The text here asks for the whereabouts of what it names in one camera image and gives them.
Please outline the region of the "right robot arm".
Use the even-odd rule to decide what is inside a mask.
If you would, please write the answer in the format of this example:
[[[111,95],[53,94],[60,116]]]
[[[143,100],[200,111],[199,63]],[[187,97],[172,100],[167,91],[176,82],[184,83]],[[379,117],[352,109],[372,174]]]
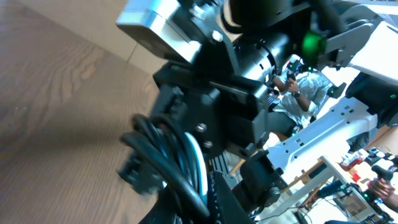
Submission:
[[[338,52],[362,46],[362,28],[375,28],[376,15],[358,4],[324,1],[294,5],[287,16],[275,4],[255,4],[274,16],[266,22],[252,12],[232,42],[214,38],[221,1],[148,1],[147,24],[157,55],[168,60],[155,74],[160,96],[151,121],[166,128],[158,149],[174,156],[179,173],[168,175],[154,206],[181,217],[206,220],[227,206],[207,190],[204,162],[228,144],[253,147],[270,132],[292,134],[298,143],[284,151],[269,149],[243,165],[243,179],[229,197],[245,212],[272,205],[287,186],[288,170],[315,155],[328,139],[312,121],[329,86],[314,67],[322,62],[346,65]]]

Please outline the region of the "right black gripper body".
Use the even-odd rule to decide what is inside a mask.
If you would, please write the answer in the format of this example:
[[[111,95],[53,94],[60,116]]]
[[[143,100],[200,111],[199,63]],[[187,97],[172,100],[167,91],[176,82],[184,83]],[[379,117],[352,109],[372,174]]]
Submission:
[[[232,52],[206,50],[196,65],[166,63],[154,73],[153,125],[190,133],[205,159],[224,151],[247,158],[269,138],[271,53],[263,40],[235,41]]]

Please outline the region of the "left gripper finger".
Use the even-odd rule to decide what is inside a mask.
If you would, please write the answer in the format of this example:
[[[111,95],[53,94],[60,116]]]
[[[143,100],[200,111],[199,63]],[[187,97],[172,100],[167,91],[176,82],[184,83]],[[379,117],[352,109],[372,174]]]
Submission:
[[[232,190],[219,172],[212,172],[208,178],[209,224],[253,224],[249,215],[240,206]],[[159,192],[158,200],[139,224],[193,223],[188,215],[179,214],[175,200],[168,187]]]

